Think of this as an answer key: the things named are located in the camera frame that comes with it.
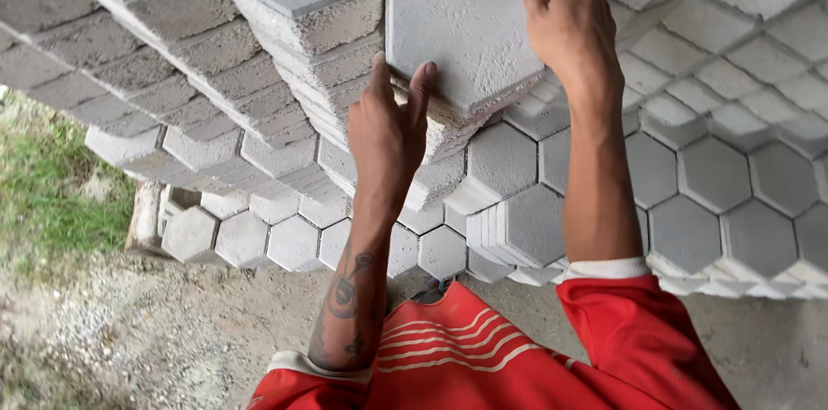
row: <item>red jersey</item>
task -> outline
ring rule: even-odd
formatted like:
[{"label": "red jersey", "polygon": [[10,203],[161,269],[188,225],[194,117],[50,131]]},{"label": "red jersey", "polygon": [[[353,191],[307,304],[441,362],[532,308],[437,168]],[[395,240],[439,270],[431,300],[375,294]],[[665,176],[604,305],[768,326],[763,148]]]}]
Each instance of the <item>red jersey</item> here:
[{"label": "red jersey", "polygon": [[739,408],[657,278],[576,277],[557,294],[591,365],[536,344],[455,282],[437,303],[404,301],[386,318],[371,369],[277,353],[247,409]]}]

